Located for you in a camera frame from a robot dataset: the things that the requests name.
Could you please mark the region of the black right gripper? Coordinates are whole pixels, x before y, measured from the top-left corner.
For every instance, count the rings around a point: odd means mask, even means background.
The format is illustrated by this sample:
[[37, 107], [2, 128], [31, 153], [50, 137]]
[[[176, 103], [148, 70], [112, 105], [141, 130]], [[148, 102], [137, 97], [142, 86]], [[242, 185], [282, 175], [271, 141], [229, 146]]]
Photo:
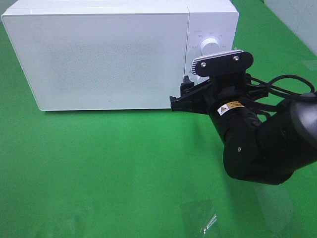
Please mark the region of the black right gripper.
[[254, 129], [262, 122], [259, 110], [247, 106], [243, 99], [253, 100], [268, 95], [263, 86], [251, 84], [245, 72], [254, 62], [253, 55], [243, 50], [231, 50], [201, 56], [192, 61], [191, 72], [198, 76], [212, 76], [195, 85], [184, 76], [180, 97], [170, 96], [173, 112], [206, 114], [216, 129]]

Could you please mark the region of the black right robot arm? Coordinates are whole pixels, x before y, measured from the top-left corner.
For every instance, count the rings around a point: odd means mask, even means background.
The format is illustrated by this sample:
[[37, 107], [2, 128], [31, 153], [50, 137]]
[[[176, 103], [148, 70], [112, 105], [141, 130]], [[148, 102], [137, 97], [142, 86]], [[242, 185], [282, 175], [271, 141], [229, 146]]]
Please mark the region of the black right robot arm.
[[195, 58], [173, 111], [208, 115], [223, 145], [223, 165], [234, 179], [278, 185], [317, 160], [317, 93], [297, 75], [263, 82], [247, 73], [251, 53], [231, 50]]

